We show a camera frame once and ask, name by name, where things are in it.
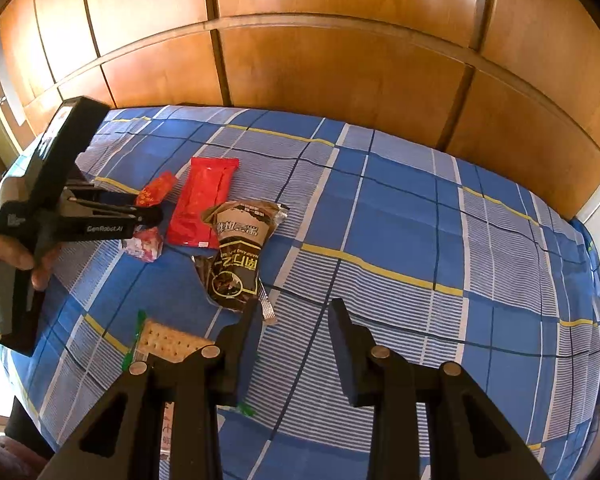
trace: cracker package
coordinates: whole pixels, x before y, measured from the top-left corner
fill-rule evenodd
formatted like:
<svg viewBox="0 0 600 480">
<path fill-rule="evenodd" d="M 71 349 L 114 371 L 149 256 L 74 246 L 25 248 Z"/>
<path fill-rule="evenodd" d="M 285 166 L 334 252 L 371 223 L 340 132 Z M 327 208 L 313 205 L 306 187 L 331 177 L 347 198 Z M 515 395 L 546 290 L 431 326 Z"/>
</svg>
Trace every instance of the cracker package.
<svg viewBox="0 0 600 480">
<path fill-rule="evenodd" d="M 259 294 L 258 261 L 264 243 L 288 215 L 288 207 L 264 200 L 232 200 L 202 213 L 220 250 L 195 257 L 196 269 L 212 300 L 241 312 Z"/>
<path fill-rule="evenodd" d="M 193 352 L 211 344 L 213 344 L 213 341 L 209 339 L 181 332 L 152 319 L 143 319 L 141 327 L 138 327 L 133 361 L 146 361 L 149 354 L 153 354 L 165 361 L 180 363 Z M 162 460 L 168 459 L 171 454 L 173 408 L 174 402 L 167 402 L 164 405 L 162 434 L 160 436 L 160 458 Z M 218 414 L 218 426 L 221 426 L 223 422 L 224 417 Z"/>
</svg>

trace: brown snack bag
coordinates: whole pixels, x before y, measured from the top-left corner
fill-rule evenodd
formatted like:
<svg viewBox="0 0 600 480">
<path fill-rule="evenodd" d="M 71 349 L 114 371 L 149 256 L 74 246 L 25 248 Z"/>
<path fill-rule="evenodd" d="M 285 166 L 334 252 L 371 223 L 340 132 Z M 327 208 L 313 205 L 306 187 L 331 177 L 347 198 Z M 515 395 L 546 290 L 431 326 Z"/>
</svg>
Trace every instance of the brown snack bag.
<svg viewBox="0 0 600 480">
<path fill-rule="evenodd" d="M 285 205 L 264 200 L 231 200 L 202 213 L 220 244 L 216 256 L 195 257 L 212 300 L 241 312 L 251 298 L 258 297 L 260 251 L 288 211 Z"/>
</svg>

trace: small red candy wrapper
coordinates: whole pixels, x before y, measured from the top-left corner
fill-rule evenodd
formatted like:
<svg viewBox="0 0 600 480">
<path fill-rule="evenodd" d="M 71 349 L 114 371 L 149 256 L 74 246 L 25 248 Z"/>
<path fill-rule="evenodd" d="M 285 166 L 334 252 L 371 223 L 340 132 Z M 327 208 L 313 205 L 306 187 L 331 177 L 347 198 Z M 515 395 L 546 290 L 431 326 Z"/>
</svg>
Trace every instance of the small red candy wrapper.
<svg viewBox="0 0 600 480">
<path fill-rule="evenodd" d="M 154 178 L 142 188 L 142 191 L 136 197 L 136 205 L 142 207 L 158 205 L 176 185 L 177 181 L 178 179 L 171 171 L 165 171 L 161 176 Z"/>
<path fill-rule="evenodd" d="M 150 264 L 162 254 L 162 236 L 157 227 L 142 229 L 129 240 L 120 240 L 126 254 Z"/>
<path fill-rule="evenodd" d="M 226 201 L 238 158 L 193 157 L 189 176 L 182 189 L 167 229 L 167 241 L 174 245 L 217 249 L 218 238 L 200 218 L 204 210 Z"/>
</svg>

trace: yellow stripe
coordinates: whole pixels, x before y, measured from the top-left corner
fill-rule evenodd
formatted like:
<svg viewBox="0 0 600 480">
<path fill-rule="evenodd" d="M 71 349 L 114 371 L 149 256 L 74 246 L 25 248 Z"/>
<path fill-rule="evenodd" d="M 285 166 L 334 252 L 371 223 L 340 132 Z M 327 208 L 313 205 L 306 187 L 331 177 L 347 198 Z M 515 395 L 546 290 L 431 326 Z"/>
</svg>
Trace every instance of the yellow stripe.
<svg viewBox="0 0 600 480">
<path fill-rule="evenodd" d="M 107 332 L 104 336 L 106 341 L 109 341 L 111 345 L 116 348 L 122 355 L 126 355 L 129 352 L 129 347 L 123 345 L 120 341 L 118 341 L 115 337 L 113 337 L 109 332 Z"/>
<path fill-rule="evenodd" d="M 20 377 L 18 375 L 18 371 L 15 370 L 14 374 L 10 374 L 9 375 L 9 379 L 11 381 L 16 382 L 16 388 L 20 391 L 21 395 L 22 395 L 22 399 L 27 403 L 27 406 L 29 407 L 29 411 L 31 413 L 33 413 L 36 418 L 40 418 L 40 414 L 38 413 L 38 410 L 36 409 L 36 407 L 33 405 L 33 402 L 31 402 L 31 400 L 29 399 L 29 394 L 27 393 L 27 391 L 24 389 L 24 385 L 22 384 L 22 382 L 20 381 Z"/>
<path fill-rule="evenodd" d="M 260 134 L 273 135 L 276 137 L 284 137 L 285 139 L 293 139 L 300 140 L 301 142 L 320 142 L 321 144 L 326 144 L 327 146 L 334 146 L 333 142 L 329 142 L 324 139 L 307 139 L 306 137 L 298 137 L 291 134 L 282 134 L 280 132 L 273 132 L 271 130 L 261 130 L 260 128 L 246 128 L 244 126 L 238 126 L 238 124 L 225 124 L 224 126 L 228 126 L 229 128 L 238 128 L 239 130 L 249 130 L 250 132 L 258 132 Z"/>
<path fill-rule="evenodd" d="M 112 178 L 107 178 L 106 176 L 97 176 L 96 178 L 94 178 L 94 180 L 97 182 L 106 182 L 107 184 L 111 184 L 112 186 L 116 186 L 116 187 L 120 188 L 122 191 L 126 191 L 127 193 L 133 193 L 135 195 L 140 193 L 137 189 L 134 189 L 129 186 L 125 186 L 121 182 L 118 182 L 117 180 L 113 180 Z"/>
<path fill-rule="evenodd" d="M 483 197 L 482 193 L 478 193 L 477 191 L 474 191 L 473 189 L 467 187 L 467 186 L 462 186 L 462 189 L 464 189 L 466 192 L 471 193 L 472 195 L 475 196 L 479 196 L 479 197 Z M 508 205 L 506 205 L 503 201 L 498 200 L 496 198 L 492 198 L 488 195 L 484 195 L 485 199 L 487 199 L 489 202 L 493 202 L 494 204 L 498 204 L 503 206 L 503 208 L 511 211 L 514 215 L 518 215 L 521 218 L 524 218 L 526 220 L 529 220 L 530 222 L 533 222 L 533 224 L 535 225 L 539 225 L 538 222 L 536 222 L 533 218 L 531 218 L 531 216 L 529 215 L 525 215 L 524 213 L 521 213 L 520 211 L 516 211 L 515 209 L 510 208 Z"/>
<path fill-rule="evenodd" d="M 452 296 L 462 296 L 461 288 L 453 288 L 452 286 L 440 285 L 436 283 L 436 290 L 443 294 L 451 294 Z"/>
<path fill-rule="evenodd" d="M 84 314 L 84 320 L 89 323 L 91 328 L 93 328 L 99 335 L 104 334 L 104 328 L 89 314 Z"/>
<path fill-rule="evenodd" d="M 104 334 L 104 329 L 100 323 L 98 323 L 93 317 L 89 314 L 84 315 L 84 320 L 89 323 L 89 325 L 100 335 Z M 123 345 L 120 341 L 118 341 L 115 337 L 113 337 L 109 332 L 104 335 L 104 339 L 111 343 L 111 345 L 116 348 L 120 353 L 126 354 L 129 352 L 129 348 Z"/>
<path fill-rule="evenodd" d="M 433 282 L 428 282 L 427 280 L 421 280 L 419 278 L 414 278 L 412 276 L 400 274 L 399 272 L 394 272 L 393 270 L 383 269 L 382 267 L 378 267 L 366 262 L 358 256 L 345 253 L 344 251 L 337 251 L 335 249 L 328 249 L 326 247 L 320 247 L 311 244 L 302 244 L 302 250 L 308 251 L 310 253 L 322 254 L 323 256 L 330 256 L 332 258 L 339 258 L 346 262 L 362 267 L 363 269 L 368 270 L 369 272 L 378 274 L 379 276 L 384 276 L 391 280 L 396 280 L 397 282 L 409 283 L 410 285 L 420 286 L 422 288 L 428 288 L 429 290 L 433 290 Z M 462 296 L 462 290 L 460 288 L 452 288 L 450 286 L 445 285 L 436 285 L 436 290 L 444 292 L 445 294 Z"/>
<path fill-rule="evenodd" d="M 560 320 L 562 326 L 579 326 L 579 325 L 593 325 L 593 321 L 590 319 L 576 319 L 574 321 L 563 321 Z"/>
<path fill-rule="evenodd" d="M 130 123 L 131 121 L 137 121 L 138 119 L 144 119 L 145 121 L 150 121 L 151 117 L 134 117 L 133 119 L 112 119 L 109 122 L 111 123 Z"/>
</svg>

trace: metal screw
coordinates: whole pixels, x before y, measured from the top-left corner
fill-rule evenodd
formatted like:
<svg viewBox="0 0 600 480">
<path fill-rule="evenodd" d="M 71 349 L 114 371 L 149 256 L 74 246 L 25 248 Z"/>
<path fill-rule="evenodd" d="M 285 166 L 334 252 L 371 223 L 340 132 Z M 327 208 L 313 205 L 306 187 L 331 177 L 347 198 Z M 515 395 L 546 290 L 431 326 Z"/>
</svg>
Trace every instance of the metal screw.
<svg viewBox="0 0 600 480">
<path fill-rule="evenodd" d="M 376 345 L 371 349 L 371 355 L 376 359 L 386 359 L 391 355 L 391 350 L 386 346 Z"/>
<path fill-rule="evenodd" d="M 146 363 L 144 361 L 136 361 L 131 363 L 129 367 L 129 373 L 131 375 L 142 375 L 146 372 Z"/>
<path fill-rule="evenodd" d="M 448 363 L 444 363 L 442 365 L 442 371 L 447 375 L 456 377 L 462 373 L 462 368 L 458 363 L 449 361 Z"/>
<path fill-rule="evenodd" d="M 206 359 L 213 359 L 220 355 L 220 349 L 216 345 L 205 346 L 202 349 L 202 357 Z"/>
</svg>

